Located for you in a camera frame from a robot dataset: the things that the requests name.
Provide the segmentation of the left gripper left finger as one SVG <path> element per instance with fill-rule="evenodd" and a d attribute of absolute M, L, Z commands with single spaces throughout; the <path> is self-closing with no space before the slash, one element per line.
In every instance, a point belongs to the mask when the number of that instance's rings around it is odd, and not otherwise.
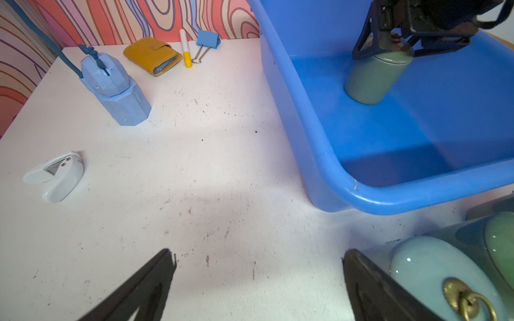
<path fill-rule="evenodd" d="M 176 269 L 176 255 L 161 250 L 81 320 L 160 320 Z"/>

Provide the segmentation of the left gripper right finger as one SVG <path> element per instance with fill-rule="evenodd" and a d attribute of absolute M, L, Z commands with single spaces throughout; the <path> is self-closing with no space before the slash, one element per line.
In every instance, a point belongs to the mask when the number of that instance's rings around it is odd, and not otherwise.
<path fill-rule="evenodd" d="M 345 286 L 356 320 L 440 320 L 361 251 L 342 258 Z"/>

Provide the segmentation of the olive green tea canister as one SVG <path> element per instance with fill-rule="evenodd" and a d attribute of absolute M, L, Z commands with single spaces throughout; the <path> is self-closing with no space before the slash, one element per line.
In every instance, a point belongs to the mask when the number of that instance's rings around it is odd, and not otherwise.
<path fill-rule="evenodd" d="M 381 102 L 414 60 L 414 49 L 399 34 L 392 34 L 392 51 L 355 61 L 345 81 L 346 94 L 354 101 Z"/>

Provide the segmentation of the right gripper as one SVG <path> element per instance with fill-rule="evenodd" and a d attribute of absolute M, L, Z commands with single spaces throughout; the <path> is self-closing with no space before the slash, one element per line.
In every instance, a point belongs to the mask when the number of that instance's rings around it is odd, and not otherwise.
<path fill-rule="evenodd" d="M 401 39 L 411 47 L 421 44 L 416 58 L 456 52 L 480 29 L 505 20 L 505 1 L 372 1 L 352 58 L 392 52 Z"/>

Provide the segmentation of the grey-blue tea canister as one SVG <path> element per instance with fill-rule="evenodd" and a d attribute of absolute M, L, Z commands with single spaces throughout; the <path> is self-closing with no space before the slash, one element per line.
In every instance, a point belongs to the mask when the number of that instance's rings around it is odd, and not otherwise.
<path fill-rule="evenodd" d="M 499 320 L 508 312 L 499 292 L 471 258 L 451 244 L 431 236 L 389 242 L 363 251 L 401 287 L 445 320 L 461 320 L 444 296 L 444 282 L 456 278 L 486 297 Z"/>

